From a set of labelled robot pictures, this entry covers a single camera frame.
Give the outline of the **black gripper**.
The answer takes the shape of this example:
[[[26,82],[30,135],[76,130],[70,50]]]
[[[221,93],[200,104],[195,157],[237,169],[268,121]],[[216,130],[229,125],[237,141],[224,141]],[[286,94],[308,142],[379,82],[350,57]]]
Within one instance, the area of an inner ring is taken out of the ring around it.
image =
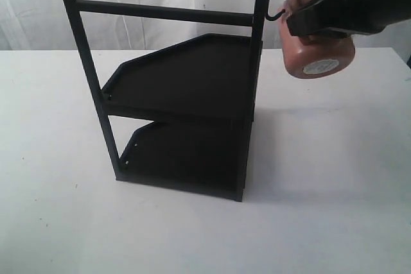
[[[286,25],[296,37],[373,35],[410,19],[410,0],[286,0]]]

